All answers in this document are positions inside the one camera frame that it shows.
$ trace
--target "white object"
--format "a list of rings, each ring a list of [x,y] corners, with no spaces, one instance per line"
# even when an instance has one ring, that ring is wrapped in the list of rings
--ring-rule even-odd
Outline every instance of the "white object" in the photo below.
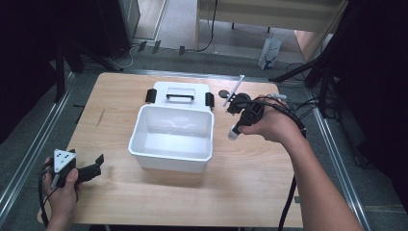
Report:
[[[237,91],[244,77],[245,77],[244,75],[240,75],[240,81],[238,81],[238,83],[234,86],[231,93],[228,94],[228,97],[225,99],[225,102],[222,104],[222,107],[225,107],[227,105],[231,97],[235,94],[235,91]]]
[[[262,49],[261,56],[259,57],[258,66],[261,69],[273,68],[276,57],[278,56],[282,41],[276,37],[267,38]]]
[[[66,165],[68,165],[76,154],[72,152],[62,151],[60,149],[54,150],[54,171],[59,173]]]
[[[154,89],[156,102],[140,108],[129,152],[142,167],[203,172],[213,156],[214,115],[205,106],[209,87],[157,82]]]

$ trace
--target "black controller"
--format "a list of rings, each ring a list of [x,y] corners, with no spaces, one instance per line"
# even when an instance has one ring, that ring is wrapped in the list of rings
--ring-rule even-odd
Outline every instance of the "black controller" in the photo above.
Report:
[[[65,179],[68,173],[76,168],[76,158],[75,150],[69,152],[56,150],[54,154],[54,162],[51,162],[51,167],[54,168],[52,171],[53,184],[52,188],[58,187],[62,188],[65,185]],[[94,177],[101,174],[101,166],[104,163],[103,154],[100,155],[96,160],[95,164],[78,168],[78,179],[75,185],[83,182],[90,181]]]

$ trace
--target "white plastic bin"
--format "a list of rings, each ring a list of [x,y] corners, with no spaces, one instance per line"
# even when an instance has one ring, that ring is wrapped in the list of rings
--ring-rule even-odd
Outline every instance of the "white plastic bin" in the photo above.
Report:
[[[155,89],[156,103],[140,108],[129,152],[142,167],[203,172],[213,155],[214,115],[210,107],[205,101],[198,102],[201,96],[163,99],[159,92],[177,89],[198,96],[208,92],[208,86],[158,82]]]

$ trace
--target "metal frame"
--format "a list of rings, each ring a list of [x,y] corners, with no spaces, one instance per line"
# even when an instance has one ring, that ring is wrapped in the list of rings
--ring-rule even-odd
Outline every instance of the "metal frame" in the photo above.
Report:
[[[315,97],[312,92],[309,91],[310,98]],[[330,130],[330,126],[327,120],[321,115],[319,108],[314,109],[316,121],[319,125],[321,134],[323,135],[324,142],[332,160],[334,169],[336,170],[340,185],[342,187],[345,200],[348,206],[354,212],[361,226],[366,231],[370,231],[370,224],[366,217],[366,213],[363,209],[363,205],[360,202],[360,198],[348,176],[347,170],[342,159],[342,155],[336,145],[333,135]]]
[[[71,72],[69,73],[65,81],[66,93],[63,95],[60,103],[54,103],[54,106],[51,108],[50,113],[39,129],[39,132],[37,133],[34,141],[32,142],[30,148],[21,161],[18,169],[15,171],[12,180],[10,181],[7,188],[3,191],[3,194],[0,197],[0,228],[3,226],[3,223],[6,220],[6,217],[9,214],[10,209],[12,208],[12,205],[17,199],[21,189],[24,186],[24,183],[26,182],[30,174],[30,171],[33,169],[33,166],[36,163],[39,154],[41,153],[42,148],[44,147],[50,133],[52,132],[58,118],[60,117],[66,101],[72,92],[74,81],[75,75]]]

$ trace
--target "tripod leg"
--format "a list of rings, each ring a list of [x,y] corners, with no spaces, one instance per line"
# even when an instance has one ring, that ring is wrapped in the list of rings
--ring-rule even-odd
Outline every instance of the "tripod leg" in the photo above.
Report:
[[[269,78],[268,80],[270,82],[282,82],[282,81],[285,81],[287,79],[290,79],[290,78],[294,77],[296,74],[300,74],[301,72],[312,68],[314,66],[314,64],[316,62],[318,62],[318,61],[319,61],[318,59],[314,59],[314,60],[312,60],[312,61],[310,61],[310,62],[308,62],[308,63],[306,63],[306,64],[304,64],[304,65],[302,65],[302,66],[300,66],[298,68],[295,68],[295,69],[289,71],[286,74],[283,74],[283,75],[278,76],[276,78]]]

